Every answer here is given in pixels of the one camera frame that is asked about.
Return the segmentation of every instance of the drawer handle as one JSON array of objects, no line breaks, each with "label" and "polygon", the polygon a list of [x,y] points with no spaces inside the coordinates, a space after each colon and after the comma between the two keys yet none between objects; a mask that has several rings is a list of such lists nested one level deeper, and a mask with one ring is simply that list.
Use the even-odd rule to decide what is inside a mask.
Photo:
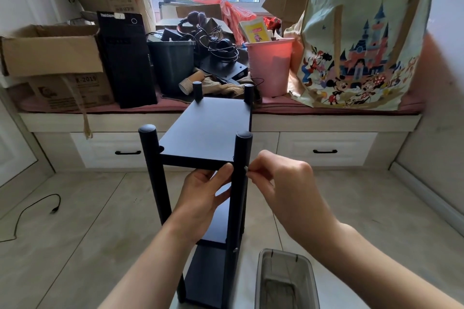
[{"label": "drawer handle", "polygon": [[313,153],[315,154],[335,154],[335,153],[338,153],[338,150],[334,149],[332,151],[318,151],[317,149],[313,149]]},{"label": "drawer handle", "polygon": [[138,151],[133,152],[133,153],[121,153],[120,150],[115,151],[115,154],[116,154],[116,155],[138,155],[138,154],[140,154],[140,153],[142,153],[141,150],[138,150]]}]

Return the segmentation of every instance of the forearm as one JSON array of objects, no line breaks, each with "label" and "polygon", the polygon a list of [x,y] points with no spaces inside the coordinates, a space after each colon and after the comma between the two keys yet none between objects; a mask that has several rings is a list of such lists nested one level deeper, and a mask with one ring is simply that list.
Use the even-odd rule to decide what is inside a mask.
[{"label": "forearm", "polygon": [[340,225],[332,247],[315,255],[371,308],[463,308],[348,225]]},{"label": "forearm", "polygon": [[168,220],[100,309],[169,308],[191,249]]}]

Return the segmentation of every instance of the yellow book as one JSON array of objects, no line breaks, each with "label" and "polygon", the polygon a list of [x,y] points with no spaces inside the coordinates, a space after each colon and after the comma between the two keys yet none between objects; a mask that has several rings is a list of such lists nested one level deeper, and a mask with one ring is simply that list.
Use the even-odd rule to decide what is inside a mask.
[{"label": "yellow book", "polygon": [[251,21],[241,21],[239,23],[240,29],[245,36],[247,42],[270,42],[271,39],[267,33],[267,27],[262,17],[258,17]]}]

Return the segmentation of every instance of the orange plastic bag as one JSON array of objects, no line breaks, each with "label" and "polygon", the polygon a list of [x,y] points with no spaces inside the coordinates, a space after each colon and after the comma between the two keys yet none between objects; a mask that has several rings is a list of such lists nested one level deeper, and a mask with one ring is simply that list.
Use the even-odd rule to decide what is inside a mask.
[{"label": "orange plastic bag", "polygon": [[246,42],[244,36],[240,33],[239,22],[249,21],[256,19],[256,14],[251,11],[244,9],[239,6],[234,6],[228,0],[193,0],[200,4],[219,4],[221,6],[221,12],[223,21],[229,26],[235,37],[235,44],[237,46],[242,45]]}]

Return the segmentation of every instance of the hand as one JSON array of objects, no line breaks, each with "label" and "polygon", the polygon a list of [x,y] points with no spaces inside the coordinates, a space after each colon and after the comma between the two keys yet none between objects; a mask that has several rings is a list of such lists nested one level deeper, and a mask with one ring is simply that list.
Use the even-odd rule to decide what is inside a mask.
[{"label": "hand", "polygon": [[247,176],[287,233],[311,254],[336,237],[340,224],[319,194],[309,164],[263,150]]},{"label": "hand", "polygon": [[225,164],[214,171],[196,169],[185,178],[181,195],[167,220],[182,240],[193,246],[206,233],[216,208],[230,197],[230,189],[216,196],[230,182],[233,166]]}]

